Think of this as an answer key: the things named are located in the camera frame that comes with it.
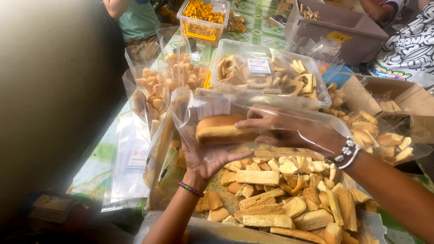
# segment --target cardboard box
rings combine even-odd
[[[360,80],[366,79],[365,86]],[[342,86],[350,111],[365,110],[392,126],[410,119],[410,130],[403,132],[413,143],[434,143],[434,97],[418,84],[393,78],[353,75]],[[375,100],[389,97],[400,113],[385,111]]]
[[[280,14],[290,14],[293,9],[294,0],[274,0],[277,12]]]

